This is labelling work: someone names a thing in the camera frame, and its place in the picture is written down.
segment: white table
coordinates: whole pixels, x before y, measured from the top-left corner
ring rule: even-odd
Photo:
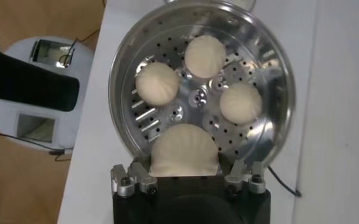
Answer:
[[[295,223],[359,223],[359,1],[319,1]]]
[[[108,76],[116,49],[126,32],[162,0],[109,0],[91,69],[73,159],[69,168],[58,223],[113,223],[110,190],[112,165],[128,166],[131,157],[110,117]],[[296,75],[297,107],[290,135],[273,162],[274,170],[290,186],[297,181],[304,111],[310,77],[316,1],[258,0],[254,15],[280,40]],[[272,194],[271,223],[291,223],[294,197],[266,173]]]

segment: cable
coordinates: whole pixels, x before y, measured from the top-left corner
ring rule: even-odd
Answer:
[[[70,161],[71,159],[59,159],[62,155],[57,155],[55,157],[55,162],[66,162],[66,161]]]
[[[94,32],[92,32],[91,34],[89,34],[89,36],[87,36],[87,37],[85,37],[85,38],[83,38],[83,39],[81,39],[81,40],[80,40],[79,38],[75,38],[75,40],[73,41],[73,43],[70,45],[70,47],[69,47],[69,49],[68,49],[68,53],[65,54],[65,55],[60,56],[59,62],[62,62],[63,57],[65,57],[64,62],[63,62],[63,66],[64,66],[64,67],[67,67],[67,66],[71,63],[71,62],[69,62],[69,63],[67,64],[67,60],[68,60],[68,58],[70,58],[70,56],[71,56],[71,51],[72,51],[72,49],[74,48],[76,42],[79,41],[79,42],[81,42],[81,43],[84,43],[85,41],[87,41],[88,39],[90,39],[94,34],[96,34],[98,31],[100,31],[100,28],[96,29]]]
[[[299,190],[296,189],[296,191],[293,191],[290,187],[288,187],[279,177],[278,175],[274,172],[274,170],[271,168],[271,166],[267,167],[271,174],[277,179],[277,181],[290,193],[292,193],[295,197],[297,198],[301,198],[302,194]]]
[[[23,141],[23,142],[33,144],[33,145],[37,145],[37,146],[40,146],[42,148],[52,150],[52,151],[54,151],[56,153],[64,153],[65,152],[65,149],[54,149],[54,148],[51,148],[51,147],[48,147],[48,146],[45,146],[45,145],[41,145],[41,144],[36,143],[36,142],[32,142],[32,141],[29,141],[29,140],[26,140],[26,139],[23,139],[23,138],[14,137],[14,136],[11,136],[11,135],[5,135],[5,134],[0,133],[0,136],[16,139],[16,140],[19,140],[19,141]]]
[[[76,40],[79,40],[79,42],[84,42],[84,41],[87,41],[90,37],[92,37],[94,34],[96,34],[96,32],[98,32],[99,30],[100,30],[101,28],[98,28],[98,29],[96,29],[94,32],[92,32],[89,36],[87,36],[87,37],[85,37],[85,38],[83,38],[83,39],[81,39],[81,40],[79,40],[78,38],[76,38]]]

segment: bolt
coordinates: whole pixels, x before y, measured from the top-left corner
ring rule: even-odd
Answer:
[[[228,190],[228,193],[229,193],[229,194],[235,195],[235,194],[238,193],[238,191],[236,190],[236,188],[235,188],[234,186],[232,186],[232,185],[229,185],[228,188],[227,188],[227,190]]]
[[[121,185],[122,186],[130,185],[130,178],[129,177],[122,177],[121,178]]]
[[[262,176],[259,174],[255,174],[252,176],[251,178],[252,182],[256,183],[256,184],[260,184],[263,182]]]
[[[149,195],[154,195],[154,194],[156,194],[156,192],[157,192],[156,187],[151,187],[151,188],[148,189],[148,191],[147,191],[147,193],[148,193]]]

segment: metal bracket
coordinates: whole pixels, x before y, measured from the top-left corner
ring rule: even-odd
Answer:
[[[123,165],[113,166],[112,176],[112,194],[117,192],[120,197],[130,197],[135,193],[135,183],[128,177]]]
[[[248,188],[254,194],[263,194],[266,192],[266,182],[263,179],[263,165],[261,162],[254,162],[252,167],[252,176],[248,181]]]
[[[149,175],[147,170],[139,162],[130,165],[128,173],[140,184],[140,191],[145,194],[155,194],[157,192],[157,178]]]
[[[224,177],[226,186],[230,191],[239,192],[243,188],[243,175],[246,165],[243,161],[236,160],[230,173]]]

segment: steamer basket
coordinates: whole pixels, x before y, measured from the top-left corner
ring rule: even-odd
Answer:
[[[226,64],[215,78],[197,78],[184,63],[188,43],[199,35],[214,36],[226,46]],[[137,74],[156,61],[180,78],[176,98],[163,107],[146,104],[135,89]],[[254,85],[263,99],[261,115],[245,125],[227,121],[219,109],[222,92],[237,82]],[[191,123],[210,134],[221,161],[267,166],[288,134],[294,78],[281,45],[249,12],[226,2],[183,0],[149,13],[123,39],[110,74],[109,102],[117,131],[134,157],[148,158],[152,143],[170,126]]]

